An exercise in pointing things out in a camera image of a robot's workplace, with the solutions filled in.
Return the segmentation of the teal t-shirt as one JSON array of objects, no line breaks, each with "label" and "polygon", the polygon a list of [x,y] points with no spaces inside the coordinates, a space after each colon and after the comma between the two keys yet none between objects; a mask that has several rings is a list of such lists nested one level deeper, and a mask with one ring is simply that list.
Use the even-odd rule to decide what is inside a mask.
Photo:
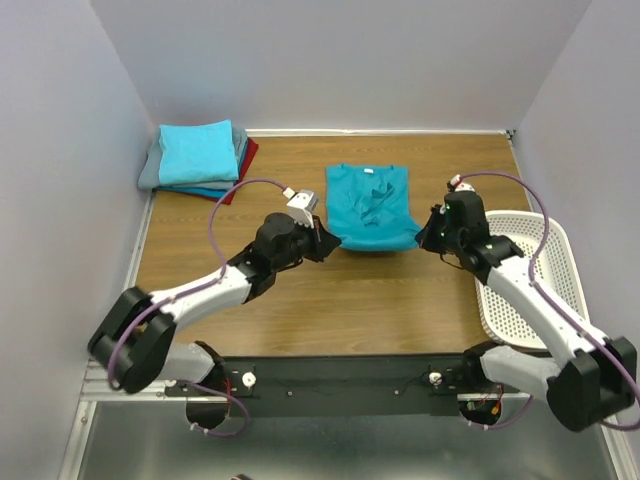
[{"label": "teal t-shirt", "polygon": [[356,252],[417,247],[421,230],[411,216],[406,166],[339,164],[325,169],[328,230]]}]

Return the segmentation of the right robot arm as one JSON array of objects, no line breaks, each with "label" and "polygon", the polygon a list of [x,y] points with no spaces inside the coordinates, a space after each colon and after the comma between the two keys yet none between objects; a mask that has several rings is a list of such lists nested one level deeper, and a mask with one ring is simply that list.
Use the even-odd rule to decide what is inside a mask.
[{"label": "right robot arm", "polygon": [[461,269],[505,300],[534,330],[548,357],[485,342],[467,349],[462,384],[480,392],[491,384],[513,387],[547,404],[570,431],[580,432],[639,401],[637,350],[586,322],[535,278],[535,260],[505,235],[493,235],[481,197],[452,191],[431,210],[416,240],[420,248],[454,255]]}]

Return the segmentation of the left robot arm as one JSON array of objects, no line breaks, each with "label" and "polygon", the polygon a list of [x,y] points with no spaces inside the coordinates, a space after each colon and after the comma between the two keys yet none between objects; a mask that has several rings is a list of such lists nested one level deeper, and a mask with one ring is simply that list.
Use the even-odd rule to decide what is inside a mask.
[{"label": "left robot arm", "polygon": [[263,295],[278,273],[303,261],[324,261],[341,245],[314,215],[309,226],[285,213],[265,217],[255,239],[213,273],[147,293],[123,291],[87,344],[118,390],[135,394],[162,378],[177,331]]}]

